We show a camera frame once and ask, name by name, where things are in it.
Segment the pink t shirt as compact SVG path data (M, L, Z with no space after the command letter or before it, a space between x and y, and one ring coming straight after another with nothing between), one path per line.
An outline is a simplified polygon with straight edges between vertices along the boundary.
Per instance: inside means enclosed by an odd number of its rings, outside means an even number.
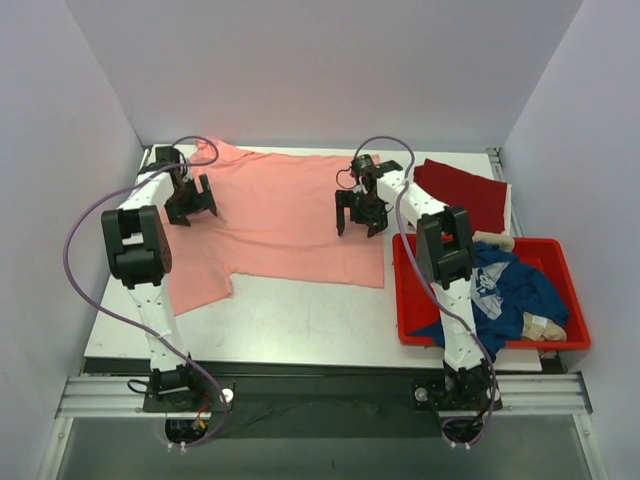
M180 315L232 293L234 274L381 288L384 245L354 225L336 229L335 174L345 155L260 153L198 141L217 212L164 226L173 257L169 297Z

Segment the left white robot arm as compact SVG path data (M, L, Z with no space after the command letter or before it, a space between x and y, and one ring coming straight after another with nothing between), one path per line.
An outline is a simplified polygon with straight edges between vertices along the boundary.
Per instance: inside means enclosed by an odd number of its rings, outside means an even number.
M182 153L174 146L153 150L154 160L136 178L139 188L116 209L101 214L101 227L112 276L133 300L150 351L145 394L188 412L205 395L202 376L178 332L169 299L173 258L160 212L171 225L188 227L189 217L217 213L205 174L194 178Z

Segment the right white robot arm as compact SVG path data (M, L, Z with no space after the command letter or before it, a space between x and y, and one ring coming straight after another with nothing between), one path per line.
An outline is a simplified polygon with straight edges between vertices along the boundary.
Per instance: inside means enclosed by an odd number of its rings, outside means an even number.
M393 160L376 164L369 155L357 156L349 172L356 185L335 192L337 233L344 232L349 219L365 225L371 238L387 228L386 207L394 206L414 273L440 311L444 399L465 408L478 396L491 398L496 379L476 333L471 300L475 250L466 210L432 197Z

